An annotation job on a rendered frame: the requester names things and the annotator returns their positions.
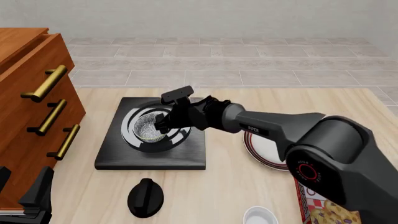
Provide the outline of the wooden cabinet drawer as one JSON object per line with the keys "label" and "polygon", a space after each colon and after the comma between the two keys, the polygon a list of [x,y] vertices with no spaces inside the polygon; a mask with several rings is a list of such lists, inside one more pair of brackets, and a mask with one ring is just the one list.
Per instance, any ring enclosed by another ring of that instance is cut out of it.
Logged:
{"label": "wooden cabinet drawer", "polygon": [[11,176],[0,193],[0,208],[19,208],[18,200],[27,192],[43,167],[54,167],[54,158],[49,152],[57,152],[68,136],[64,128],[79,124],[85,115],[84,109],[65,109],[45,134],[38,136],[27,132],[29,127],[38,127],[50,110],[23,121],[17,130],[14,120],[10,126],[0,124],[0,166],[7,167]]}
{"label": "wooden cabinet drawer", "polygon": [[[0,112],[15,112],[26,107],[36,108],[39,104],[56,103],[61,99],[69,106],[80,104],[77,93],[68,74],[74,68],[72,58],[60,34],[42,35],[23,50],[7,70],[0,74]],[[30,98],[21,98],[21,93],[35,91],[48,77],[46,70],[56,69],[59,65],[68,68],[68,72],[55,85],[40,103]]]}
{"label": "wooden cabinet drawer", "polygon": [[[69,109],[69,110],[74,110],[74,109],[84,109],[82,106],[82,103],[80,101],[80,104],[76,105],[76,106],[69,106],[68,104],[66,105],[65,109]],[[47,103],[46,104],[39,104],[38,107],[36,108],[32,108],[32,107],[26,107],[23,108],[22,110],[17,110],[15,112],[0,112],[0,124],[5,124],[6,126],[10,126],[11,123],[16,120],[17,124],[16,126],[12,127],[11,130],[17,130],[20,126],[20,124],[23,121],[27,121],[30,117],[33,117],[34,115],[38,115],[39,113],[45,111],[45,110],[52,110],[52,108],[48,108],[47,107]]]}

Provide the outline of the wooden cabinet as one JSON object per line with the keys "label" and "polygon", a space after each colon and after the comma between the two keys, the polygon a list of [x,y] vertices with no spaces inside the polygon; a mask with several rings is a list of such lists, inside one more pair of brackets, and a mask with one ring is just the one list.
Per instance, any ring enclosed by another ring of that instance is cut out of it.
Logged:
{"label": "wooden cabinet", "polygon": [[53,34],[49,34],[46,28],[0,28],[0,74],[13,65],[23,50],[39,42],[42,35]]}

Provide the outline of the flat black stove plate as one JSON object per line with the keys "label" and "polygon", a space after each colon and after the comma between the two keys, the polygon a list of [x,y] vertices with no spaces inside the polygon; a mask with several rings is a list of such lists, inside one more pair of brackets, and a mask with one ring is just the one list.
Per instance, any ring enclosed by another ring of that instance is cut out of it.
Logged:
{"label": "flat black stove plate", "polygon": [[164,152],[141,152],[128,145],[121,135],[125,115],[139,104],[160,101],[154,97],[121,99],[108,132],[96,156],[98,170],[204,170],[206,169],[205,132],[192,128],[189,137]]}

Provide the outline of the white plate with red rings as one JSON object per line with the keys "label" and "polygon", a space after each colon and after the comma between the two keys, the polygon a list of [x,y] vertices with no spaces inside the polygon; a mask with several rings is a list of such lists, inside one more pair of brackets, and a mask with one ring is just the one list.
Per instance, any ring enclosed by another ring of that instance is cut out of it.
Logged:
{"label": "white plate with red rings", "polygon": [[271,169],[288,171],[285,161],[281,161],[278,155],[277,146],[274,141],[244,132],[244,147],[248,153],[260,164]]}

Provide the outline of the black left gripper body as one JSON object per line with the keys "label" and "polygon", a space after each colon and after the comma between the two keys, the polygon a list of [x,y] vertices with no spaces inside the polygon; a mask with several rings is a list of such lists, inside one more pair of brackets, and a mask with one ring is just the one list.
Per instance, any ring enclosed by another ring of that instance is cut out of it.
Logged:
{"label": "black left gripper body", "polygon": [[49,224],[52,207],[25,207],[22,210],[0,209],[0,224]]}

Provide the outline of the small white bowl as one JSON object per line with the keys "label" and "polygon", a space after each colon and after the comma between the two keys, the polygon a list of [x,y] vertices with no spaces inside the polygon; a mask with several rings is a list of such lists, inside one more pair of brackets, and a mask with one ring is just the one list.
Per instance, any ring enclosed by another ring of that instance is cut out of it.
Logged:
{"label": "small white bowl", "polygon": [[246,210],[243,224],[279,224],[275,215],[267,208],[255,206]]}

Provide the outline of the printed cookie box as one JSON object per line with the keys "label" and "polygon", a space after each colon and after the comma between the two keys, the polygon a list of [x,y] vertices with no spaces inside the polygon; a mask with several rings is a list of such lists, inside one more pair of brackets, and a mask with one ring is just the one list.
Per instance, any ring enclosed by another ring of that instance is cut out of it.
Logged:
{"label": "printed cookie box", "polygon": [[363,224],[359,212],[350,212],[294,181],[303,224]]}

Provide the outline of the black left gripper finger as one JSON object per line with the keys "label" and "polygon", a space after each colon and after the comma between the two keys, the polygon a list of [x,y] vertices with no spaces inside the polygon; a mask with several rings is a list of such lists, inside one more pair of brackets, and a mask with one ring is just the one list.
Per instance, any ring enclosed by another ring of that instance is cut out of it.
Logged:
{"label": "black left gripper finger", "polygon": [[18,203],[25,208],[34,207],[40,210],[52,210],[51,188],[54,171],[51,167],[43,167],[29,190],[19,199]]}
{"label": "black left gripper finger", "polygon": [[11,171],[5,166],[0,166],[0,193],[2,192],[3,188],[6,186],[10,176],[11,176]]}

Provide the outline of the round black stove knob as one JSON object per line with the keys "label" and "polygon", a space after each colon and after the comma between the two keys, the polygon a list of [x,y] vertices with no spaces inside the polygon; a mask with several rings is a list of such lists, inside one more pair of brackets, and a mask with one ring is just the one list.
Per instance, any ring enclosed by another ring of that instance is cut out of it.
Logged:
{"label": "round black stove knob", "polygon": [[152,179],[142,179],[132,188],[127,198],[128,209],[137,218],[154,216],[162,208],[163,203],[163,190]]}

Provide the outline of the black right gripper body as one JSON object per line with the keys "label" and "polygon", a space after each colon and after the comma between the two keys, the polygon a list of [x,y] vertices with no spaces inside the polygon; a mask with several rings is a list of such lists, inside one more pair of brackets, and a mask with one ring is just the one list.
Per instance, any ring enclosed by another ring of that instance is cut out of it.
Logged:
{"label": "black right gripper body", "polygon": [[204,104],[200,102],[189,105],[173,105],[171,112],[167,115],[167,127],[195,127],[201,131],[205,130],[207,128],[207,120],[203,107]]}

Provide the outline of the black patterned bowl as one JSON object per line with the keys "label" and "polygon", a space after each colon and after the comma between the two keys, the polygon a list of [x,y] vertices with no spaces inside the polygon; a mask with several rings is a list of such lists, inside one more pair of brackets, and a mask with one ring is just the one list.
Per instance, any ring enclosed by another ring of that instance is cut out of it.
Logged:
{"label": "black patterned bowl", "polygon": [[164,152],[181,145],[189,137],[191,128],[171,129],[167,134],[161,134],[154,127],[155,117],[167,115],[171,109],[171,106],[162,105],[157,100],[131,109],[121,123],[121,135],[125,142],[141,152]]}

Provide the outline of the small flat plate on stalk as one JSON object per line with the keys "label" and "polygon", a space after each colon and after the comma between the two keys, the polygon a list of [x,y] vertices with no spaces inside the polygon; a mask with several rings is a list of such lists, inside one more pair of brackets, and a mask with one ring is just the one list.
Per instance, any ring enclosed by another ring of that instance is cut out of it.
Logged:
{"label": "small flat plate on stalk", "polygon": [[190,104],[189,96],[193,93],[193,88],[190,85],[181,87],[173,91],[169,91],[167,93],[163,93],[161,95],[161,104],[188,105]]}

